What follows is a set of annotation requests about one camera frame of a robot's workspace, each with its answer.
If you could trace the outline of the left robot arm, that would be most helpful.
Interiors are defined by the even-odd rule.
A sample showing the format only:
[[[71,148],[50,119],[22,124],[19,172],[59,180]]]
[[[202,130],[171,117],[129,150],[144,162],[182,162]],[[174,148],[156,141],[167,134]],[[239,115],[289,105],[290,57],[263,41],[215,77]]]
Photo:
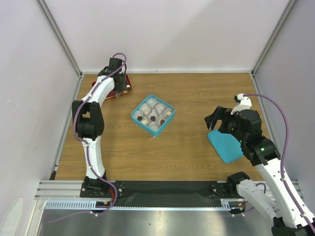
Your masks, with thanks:
[[[113,187],[107,181],[101,156],[101,135],[105,123],[101,106],[110,92],[126,89],[126,56],[116,53],[97,76],[91,90],[81,99],[72,102],[73,135],[82,143],[86,160],[86,175],[80,197],[105,197]]]

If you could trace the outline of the blue tin lid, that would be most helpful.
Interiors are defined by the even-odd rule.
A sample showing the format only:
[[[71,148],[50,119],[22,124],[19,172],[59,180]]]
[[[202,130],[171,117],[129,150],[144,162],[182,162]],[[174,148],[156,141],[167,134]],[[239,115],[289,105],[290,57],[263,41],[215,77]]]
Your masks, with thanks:
[[[209,132],[207,137],[224,163],[229,164],[243,156],[240,143],[231,134],[214,130]]]

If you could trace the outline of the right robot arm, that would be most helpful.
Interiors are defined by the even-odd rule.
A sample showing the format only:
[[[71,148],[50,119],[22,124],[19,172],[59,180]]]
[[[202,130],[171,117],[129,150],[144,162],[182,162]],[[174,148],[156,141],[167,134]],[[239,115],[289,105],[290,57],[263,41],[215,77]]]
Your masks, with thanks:
[[[315,216],[297,193],[287,173],[281,169],[282,156],[275,144],[263,136],[259,113],[249,109],[232,113],[231,109],[218,106],[204,120],[209,130],[221,121],[219,132],[232,135],[240,143],[243,155],[261,174],[273,198],[259,190],[244,172],[227,178],[228,195],[248,200],[270,221],[274,236],[313,236]]]

